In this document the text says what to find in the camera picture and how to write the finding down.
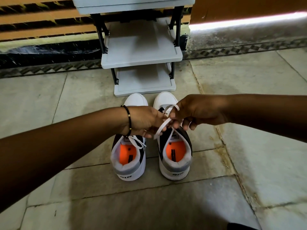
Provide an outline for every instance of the forearm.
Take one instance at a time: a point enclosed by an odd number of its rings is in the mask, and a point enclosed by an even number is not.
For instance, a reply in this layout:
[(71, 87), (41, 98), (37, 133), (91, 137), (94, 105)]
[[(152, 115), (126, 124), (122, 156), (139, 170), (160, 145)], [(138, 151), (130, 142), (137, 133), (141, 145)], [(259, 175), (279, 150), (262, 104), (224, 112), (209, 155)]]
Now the forearm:
[(124, 108), (109, 108), (0, 139), (0, 212), (121, 132), (126, 121)]
[(236, 94), (227, 103), (229, 122), (307, 142), (307, 96)]

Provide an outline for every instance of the person's left arm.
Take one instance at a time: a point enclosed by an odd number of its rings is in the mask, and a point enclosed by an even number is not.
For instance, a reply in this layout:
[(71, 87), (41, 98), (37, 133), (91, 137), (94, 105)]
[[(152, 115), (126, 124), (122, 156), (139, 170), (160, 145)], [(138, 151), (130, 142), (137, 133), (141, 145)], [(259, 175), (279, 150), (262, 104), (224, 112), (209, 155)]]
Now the person's left arm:
[[(165, 116), (128, 107), (131, 135), (150, 138)], [(115, 134), (126, 135), (125, 108), (114, 107), (0, 139), (0, 212)]]

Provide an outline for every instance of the black beaded bracelet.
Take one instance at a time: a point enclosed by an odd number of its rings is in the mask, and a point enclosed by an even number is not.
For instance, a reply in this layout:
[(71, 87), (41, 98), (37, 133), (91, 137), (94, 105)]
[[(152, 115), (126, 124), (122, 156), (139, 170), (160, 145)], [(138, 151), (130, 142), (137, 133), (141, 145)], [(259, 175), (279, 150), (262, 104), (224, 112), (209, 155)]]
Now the black beaded bracelet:
[(128, 137), (131, 134), (131, 130), (132, 130), (132, 126), (131, 126), (131, 117), (130, 117), (130, 112), (128, 110), (128, 108), (125, 105), (121, 105), (121, 107), (125, 108), (127, 113), (128, 113), (128, 118), (129, 118), (129, 132), (126, 135), (126, 137)]

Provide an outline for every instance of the white sneaker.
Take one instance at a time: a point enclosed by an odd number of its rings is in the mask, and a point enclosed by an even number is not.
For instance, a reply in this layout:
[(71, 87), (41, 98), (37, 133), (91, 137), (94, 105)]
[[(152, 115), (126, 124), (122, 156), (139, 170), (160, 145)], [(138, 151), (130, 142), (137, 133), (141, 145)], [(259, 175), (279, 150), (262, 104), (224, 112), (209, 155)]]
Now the white sneaker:
[[(125, 106), (148, 106), (145, 97), (139, 93), (130, 95), (124, 103)], [(111, 162), (117, 176), (124, 181), (138, 179), (145, 170), (146, 138), (140, 135), (125, 137), (117, 134), (115, 136)]]
[[(168, 115), (177, 103), (178, 100), (174, 95), (162, 92), (156, 97), (153, 106)], [(192, 160), (192, 145), (187, 132), (179, 127), (178, 129), (168, 128), (161, 136), (158, 134), (159, 132), (157, 132), (157, 140), (161, 173), (170, 180), (185, 178), (189, 173)]]

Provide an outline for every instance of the diamond pattern border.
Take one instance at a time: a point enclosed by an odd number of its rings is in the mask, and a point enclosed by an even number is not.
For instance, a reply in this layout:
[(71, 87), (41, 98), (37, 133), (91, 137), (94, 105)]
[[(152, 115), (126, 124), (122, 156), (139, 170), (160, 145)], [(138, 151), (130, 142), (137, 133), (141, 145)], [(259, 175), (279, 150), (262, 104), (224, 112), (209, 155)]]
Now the diamond pattern border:
[[(264, 42), (249, 45), (210, 48), (204, 50), (183, 51), (183, 59), (201, 59), (218, 56), (239, 55), (263, 51), (282, 50), (290, 48), (307, 47), (307, 38), (296, 40), (285, 40), (277, 42)], [(7, 77), (21, 77), (39, 74), (49, 74), (56, 72), (67, 72), (71, 70), (86, 70), (101, 68), (101, 60), (76, 61), (68, 63), (58, 63), (49, 65), (37, 65), (29, 67), (17, 67), (10, 69), (0, 69), (0, 79)]]

